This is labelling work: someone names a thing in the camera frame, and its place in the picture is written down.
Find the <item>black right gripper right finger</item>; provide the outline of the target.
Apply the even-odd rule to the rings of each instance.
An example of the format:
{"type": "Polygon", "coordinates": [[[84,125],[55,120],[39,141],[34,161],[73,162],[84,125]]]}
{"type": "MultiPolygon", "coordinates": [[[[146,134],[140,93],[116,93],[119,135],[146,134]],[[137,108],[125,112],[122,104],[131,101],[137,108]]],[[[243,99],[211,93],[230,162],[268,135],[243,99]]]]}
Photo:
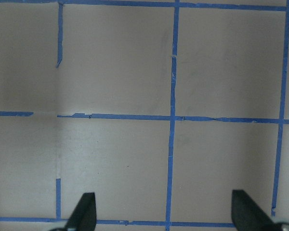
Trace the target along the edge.
{"type": "Polygon", "coordinates": [[[232,223],[237,231],[282,231],[244,190],[232,190],[232,223]]]}

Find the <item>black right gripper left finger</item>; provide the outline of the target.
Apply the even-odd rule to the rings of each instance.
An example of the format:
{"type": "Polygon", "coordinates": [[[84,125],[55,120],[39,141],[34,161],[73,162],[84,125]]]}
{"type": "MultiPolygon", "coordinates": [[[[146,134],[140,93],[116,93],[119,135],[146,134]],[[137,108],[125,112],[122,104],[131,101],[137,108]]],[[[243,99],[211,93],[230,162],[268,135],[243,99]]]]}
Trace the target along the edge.
{"type": "Polygon", "coordinates": [[[95,193],[84,193],[64,226],[65,231],[94,231],[97,224],[95,193]]]}

